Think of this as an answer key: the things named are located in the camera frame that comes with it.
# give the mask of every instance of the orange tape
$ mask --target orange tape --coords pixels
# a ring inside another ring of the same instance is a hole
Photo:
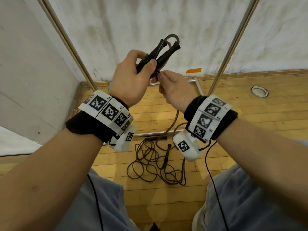
[[[198,72],[201,72],[201,69],[202,68],[198,68],[198,69],[188,69],[186,71],[186,73],[198,73]]]

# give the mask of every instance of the forearm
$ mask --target forearm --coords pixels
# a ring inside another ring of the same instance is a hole
[[[241,119],[233,121],[217,141],[285,210],[308,214],[306,146]]]
[[[102,141],[64,129],[0,180],[0,226],[48,230],[64,215],[97,156]]]

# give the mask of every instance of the wooden floor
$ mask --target wooden floor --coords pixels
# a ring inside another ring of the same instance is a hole
[[[206,94],[213,80],[200,81]],[[257,98],[250,92],[252,86],[263,86],[269,90],[267,98]],[[86,99],[92,91],[86,91]],[[308,139],[308,74],[273,75],[222,79],[214,92],[233,105],[239,116],[257,126],[274,131],[287,138]],[[174,120],[176,110],[166,104],[157,86],[148,88],[139,104],[130,108],[137,132],[166,130]],[[185,122],[183,114],[177,123]],[[93,169],[102,177],[124,187],[124,200],[130,218],[142,230],[149,230],[153,222],[164,230],[191,230],[192,219],[205,200],[209,175],[205,167],[205,154],[195,162],[186,162],[187,185],[169,186],[159,178],[152,183],[127,177],[126,169],[135,159],[134,145],[142,139],[134,138],[128,152],[115,152],[102,147]],[[167,147],[171,139],[160,144]],[[26,156],[0,157],[0,175],[5,174]],[[183,156],[172,150],[169,164],[180,169]],[[220,147],[212,148],[208,155],[208,166],[216,175],[235,162]]]

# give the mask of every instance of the hand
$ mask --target hand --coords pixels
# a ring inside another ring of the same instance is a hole
[[[180,73],[164,70],[160,72],[157,78],[160,82],[159,92],[164,95],[168,104],[182,113],[185,112],[191,101],[198,96],[194,87]]]
[[[137,74],[137,58],[144,59],[144,57],[144,52],[131,50],[124,61],[116,67],[112,79],[109,95],[122,100],[129,108],[142,99],[150,84],[150,76],[156,68],[156,61],[152,59]]]

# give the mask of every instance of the left hand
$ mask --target left hand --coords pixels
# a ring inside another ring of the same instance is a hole
[[[137,74],[137,58],[144,57],[144,52],[131,50],[115,69],[109,95],[122,100],[129,108],[142,99],[150,84],[150,76],[156,69],[156,61],[152,59]]]

